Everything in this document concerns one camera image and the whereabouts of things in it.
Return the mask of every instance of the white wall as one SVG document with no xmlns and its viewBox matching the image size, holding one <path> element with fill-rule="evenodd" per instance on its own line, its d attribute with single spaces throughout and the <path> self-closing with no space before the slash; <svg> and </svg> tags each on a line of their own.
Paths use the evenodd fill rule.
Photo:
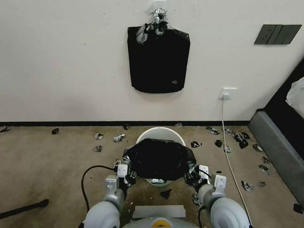
<svg viewBox="0 0 304 228">
<path fill-rule="evenodd" d="M 303 0 L 168 0 L 170 25 L 190 34 L 185 88 L 131 87 L 127 27 L 150 21 L 153 0 L 0 2 L 0 121 L 250 120 L 304 54 L 254 46 L 263 24 L 304 24 Z"/>
</svg>

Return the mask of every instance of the white pillow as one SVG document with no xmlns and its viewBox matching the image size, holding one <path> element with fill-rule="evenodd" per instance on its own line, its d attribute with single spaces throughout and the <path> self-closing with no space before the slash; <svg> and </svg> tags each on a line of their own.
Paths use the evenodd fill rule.
<svg viewBox="0 0 304 228">
<path fill-rule="evenodd" d="M 286 102 L 304 118 L 304 77 L 291 85 Z"/>
</svg>

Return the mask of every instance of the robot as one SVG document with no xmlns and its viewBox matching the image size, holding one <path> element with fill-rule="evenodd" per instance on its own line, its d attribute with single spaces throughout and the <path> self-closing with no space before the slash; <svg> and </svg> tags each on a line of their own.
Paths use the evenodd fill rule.
<svg viewBox="0 0 304 228">
<path fill-rule="evenodd" d="M 127 189 L 135 184 L 136 170 L 128 164 L 117 164 L 116 175 L 110 175 L 105 180 L 105 197 L 94 205 L 79 227 L 83 228 L 119 228 L 119 215 L 123 209 Z M 252 227 L 245 210 L 234 200 L 225 197 L 226 177 L 208 174 L 208 167 L 195 165 L 184 174 L 187 185 L 197 191 L 202 207 L 210 215 L 214 228 L 250 228 Z M 123 228 L 175 227 L 194 228 L 197 225 L 178 218 L 163 218 L 159 216 L 143 218 L 126 224 Z"/>
</svg>

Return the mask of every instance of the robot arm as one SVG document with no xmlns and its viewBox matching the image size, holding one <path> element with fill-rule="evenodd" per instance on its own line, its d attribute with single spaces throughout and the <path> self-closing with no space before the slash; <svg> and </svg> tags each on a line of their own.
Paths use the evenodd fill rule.
<svg viewBox="0 0 304 228">
<path fill-rule="evenodd" d="M 251 227 L 245 210 L 234 200 L 225 197 L 226 177 L 212 175 L 211 184 L 200 187 L 198 197 L 210 214 L 214 228 Z"/>
<path fill-rule="evenodd" d="M 128 173 L 128 166 L 119 164 L 117 175 L 106 178 L 105 197 L 89 210 L 79 227 L 119 228 L 119 214 L 123 208 L 127 186 L 130 186 Z M 226 177 L 213 174 L 209 182 L 209 175 L 206 173 L 208 174 L 207 166 L 196 166 L 185 175 L 185 181 L 198 189 L 198 198 L 210 214 L 213 227 L 250 228 L 245 210 L 236 201 L 225 197 Z"/>
</svg>

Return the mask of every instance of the trash bag hanging on wall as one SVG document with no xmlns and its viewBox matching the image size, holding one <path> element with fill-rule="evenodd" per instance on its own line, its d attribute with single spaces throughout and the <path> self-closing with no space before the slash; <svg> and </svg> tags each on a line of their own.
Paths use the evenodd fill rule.
<svg viewBox="0 0 304 228">
<path fill-rule="evenodd" d="M 128 28 L 132 86 L 146 93 L 182 90 L 189 49 L 189 34 L 170 27 L 164 9 L 155 10 L 152 23 Z"/>
</svg>

